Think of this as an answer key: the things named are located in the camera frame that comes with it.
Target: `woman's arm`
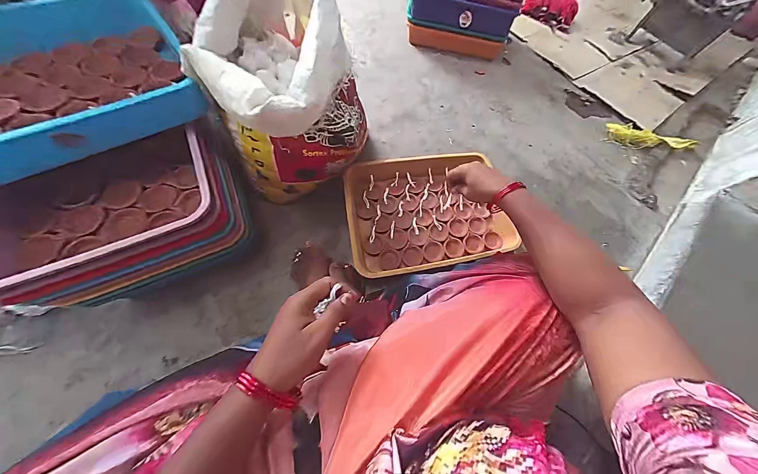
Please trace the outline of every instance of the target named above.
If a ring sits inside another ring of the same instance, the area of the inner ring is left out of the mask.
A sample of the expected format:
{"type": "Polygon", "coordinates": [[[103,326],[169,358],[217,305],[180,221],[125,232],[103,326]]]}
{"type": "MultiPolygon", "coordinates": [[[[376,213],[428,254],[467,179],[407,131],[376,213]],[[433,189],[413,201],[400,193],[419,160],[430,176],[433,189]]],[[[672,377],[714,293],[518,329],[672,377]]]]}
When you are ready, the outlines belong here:
{"type": "MultiPolygon", "coordinates": [[[[356,295],[347,292],[321,317],[311,313],[334,285],[324,277],[289,297],[247,371],[275,391],[289,391],[318,367],[335,328],[346,320],[356,295]]],[[[245,472],[271,406],[236,388],[221,398],[161,474],[245,472]]]]}
{"type": "MultiPolygon", "coordinates": [[[[479,163],[449,173],[467,198],[490,201],[510,181],[479,163]]],[[[572,323],[607,420],[634,386],[667,377],[712,380],[677,329],[599,246],[520,189],[500,201],[522,235],[552,300],[572,323]]]]}

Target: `blue container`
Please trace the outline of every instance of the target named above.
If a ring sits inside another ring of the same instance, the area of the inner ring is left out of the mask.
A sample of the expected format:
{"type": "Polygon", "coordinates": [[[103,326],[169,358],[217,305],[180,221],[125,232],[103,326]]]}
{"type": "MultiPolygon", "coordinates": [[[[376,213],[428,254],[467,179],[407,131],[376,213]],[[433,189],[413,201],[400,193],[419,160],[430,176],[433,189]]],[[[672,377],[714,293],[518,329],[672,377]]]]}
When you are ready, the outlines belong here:
{"type": "Polygon", "coordinates": [[[408,20],[417,26],[491,41],[505,41],[519,14],[519,7],[492,7],[468,0],[408,0],[408,20]]]}
{"type": "MultiPolygon", "coordinates": [[[[156,28],[164,59],[180,44],[148,0],[33,0],[0,5],[0,62],[72,42],[156,28]]],[[[204,115],[203,93],[191,79],[123,101],[0,133],[0,185],[127,144],[204,115]]]]}

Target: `red thread bracelet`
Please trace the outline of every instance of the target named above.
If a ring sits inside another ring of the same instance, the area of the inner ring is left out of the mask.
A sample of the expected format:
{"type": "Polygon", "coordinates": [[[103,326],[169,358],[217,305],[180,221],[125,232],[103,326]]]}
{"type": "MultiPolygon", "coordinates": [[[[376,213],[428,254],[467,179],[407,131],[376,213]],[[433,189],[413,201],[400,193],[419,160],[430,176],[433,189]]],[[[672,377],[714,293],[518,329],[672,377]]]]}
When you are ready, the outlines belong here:
{"type": "Polygon", "coordinates": [[[498,206],[499,201],[501,201],[502,198],[504,198],[511,192],[518,189],[525,189],[525,188],[527,188],[527,186],[522,181],[512,182],[510,185],[503,187],[502,190],[496,193],[496,196],[494,196],[493,199],[490,200],[490,204],[487,205],[487,209],[490,211],[490,213],[501,212],[502,209],[498,206]]]}
{"type": "Polygon", "coordinates": [[[300,403],[300,389],[294,388],[289,392],[275,391],[247,372],[238,374],[236,386],[250,398],[265,402],[274,408],[293,410],[300,403]]]}

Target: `yellow plastic tray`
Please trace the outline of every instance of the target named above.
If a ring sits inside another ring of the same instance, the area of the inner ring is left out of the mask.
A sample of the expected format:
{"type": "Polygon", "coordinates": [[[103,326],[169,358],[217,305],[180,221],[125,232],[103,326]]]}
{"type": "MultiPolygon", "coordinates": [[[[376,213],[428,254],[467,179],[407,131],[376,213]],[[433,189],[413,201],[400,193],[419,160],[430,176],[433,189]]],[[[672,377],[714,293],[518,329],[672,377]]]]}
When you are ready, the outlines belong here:
{"type": "Polygon", "coordinates": [[[360,190],[367,187],[370,175],[377,181],[392,180],[397,171],[409,172],[412,176],[425,176],[429,168],[432,174],[443,176],[443,169],[452,169],[464,163],[479,161],[492,167],[490,160],[479,153],[462,154],[435,154],[429,156],[415,156],[411,158],[395,158],[359,163],[347,169],[343,174],[343,195],[347,205],[347,224],[350,227],[350,246],[353,249],[353,266],[358,272],[367,278],[390,277],[403,273],[422,272],[440,266],[455,265],[456,263],[469,262],[496,252],[515,251],[522,244],[520,233],[516,231],[514,223],[508,219],[504,212],[493,215],[493,231],[502,237],[502,248],[495,251],[487,251],[475,255],[464,255],[458,258],[441,260],[440,262],[425,263],[417,266],[404,266],[395,270],[371,272],[365,264],[365,253],[361,248],[361,240],[364,235],[370,234],[371,227],[368,221],[359,219],[356,215],[357,202],[361,201],[360,190]]]}

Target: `orange container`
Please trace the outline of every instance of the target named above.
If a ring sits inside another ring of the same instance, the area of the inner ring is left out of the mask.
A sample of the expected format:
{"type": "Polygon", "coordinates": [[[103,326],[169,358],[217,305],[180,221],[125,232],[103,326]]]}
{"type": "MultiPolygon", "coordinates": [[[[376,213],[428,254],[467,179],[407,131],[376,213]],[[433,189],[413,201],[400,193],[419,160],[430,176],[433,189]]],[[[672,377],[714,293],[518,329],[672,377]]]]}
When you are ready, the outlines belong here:
{"type": "Polygon", "coordinates": [[[475,255],[464,255],[458,258],[451,258],[434,263],[424,263],[417,266],[405,266],[395,270],[385,270],[373,272],[367,268],[365,263],[365,252],[363,241],[366,236],[370,235],[371,222],[359,219],[356,214],[358,204],[362,200],[362,191],[370,183],[370,177],[373,175],[375,181],[392,180],[397,171],[401,174],[411,173],[412,176],[426,176],[431,168],[435,176],[443,176],[444,168],[452,169],[464,163],[479,161],[491,166],[490,160],[483,154],[466,153],[466,154],[437,154],[430,156],[417,156],[412,158],[395,158],[373,161],[369,163],[358,163],[347,168],[343,174],[343,195],[347,206],[347,223],[350,227],[350,247],[353,250],[353,266],[364,277],[379,278],[390,277],[392,275],[401,275],[403,273],[422,272],[440,266],[455,265],[456,263],[469,262],[479,258],[490,256],[496,252],[515,251],[520,247],[522,239],[519,232],[516,231],[514,223],[508,219],[504,212],[499,212],[492,216],[491,229],[502,237],[502,247],[494,251],[485,251],[475,255]]]}
{"type": "Polygon", "coordinates": [[[447,50],[481,59],[496,59],[502,54],[504,43],[459,35],[449,31],[426,28],[408,22],[408,42],[416,47],[429,47],[447,50]]]}

